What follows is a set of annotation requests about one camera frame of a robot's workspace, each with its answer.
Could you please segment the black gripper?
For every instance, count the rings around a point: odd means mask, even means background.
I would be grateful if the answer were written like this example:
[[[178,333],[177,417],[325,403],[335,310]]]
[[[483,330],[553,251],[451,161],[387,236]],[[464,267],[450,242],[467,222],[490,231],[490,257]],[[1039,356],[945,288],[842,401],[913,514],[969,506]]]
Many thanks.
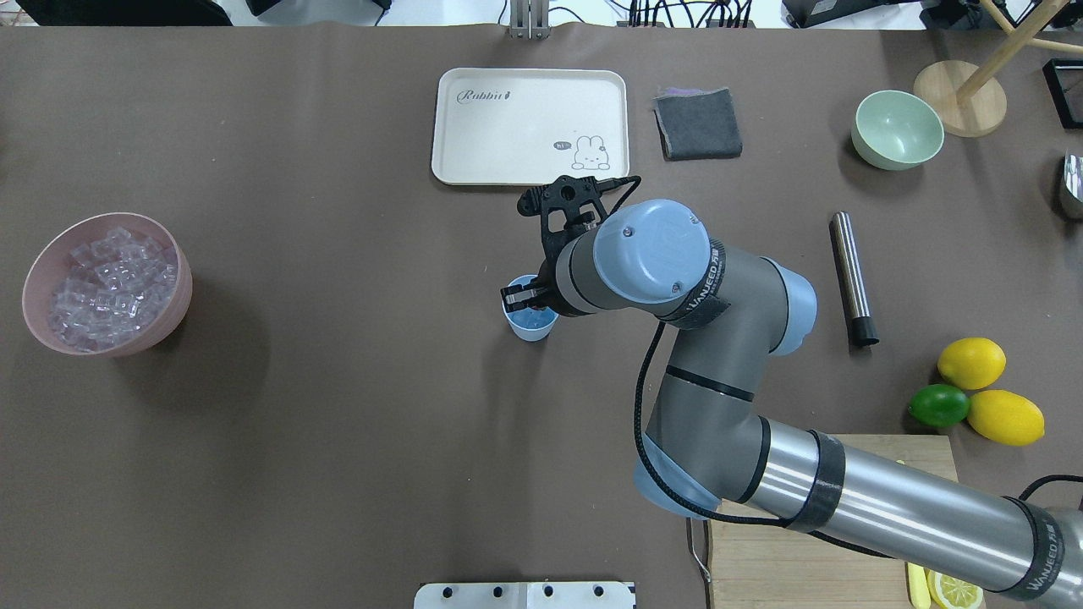
[[[612,212],[641,184],[639,176],[622,178],[574,178],[560,176],[552,184],[529,187],[518,199],[518,213],[538,217],[542,223],[542,250],[545,261],[539,267],[538,278],[545,283],[512,284],[500,289],[504,310],[545,309],[552,300],[552,278],[558,255],[588,231],[606,221]],[[610,190],[628,185],[611,209],[602,204],[602,196]]]

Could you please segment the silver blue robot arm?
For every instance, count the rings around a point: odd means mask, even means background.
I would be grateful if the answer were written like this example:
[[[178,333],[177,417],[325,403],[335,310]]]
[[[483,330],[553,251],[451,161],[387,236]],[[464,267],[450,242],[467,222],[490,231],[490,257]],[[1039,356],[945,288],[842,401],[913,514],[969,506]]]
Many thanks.
[[[649,414],[635,390],[635,481],[661,508],[786,529],[919,563],[1041,608],[1080,606],[1080,511],[992,495],[756,406],[770,359],[815,325],[815,289],[773,259],[716,239],[680,200],[612,208],[637,177],[561,176],[529,187],[544,262],[503,308],[577,318],[641,310],[677,334]]]

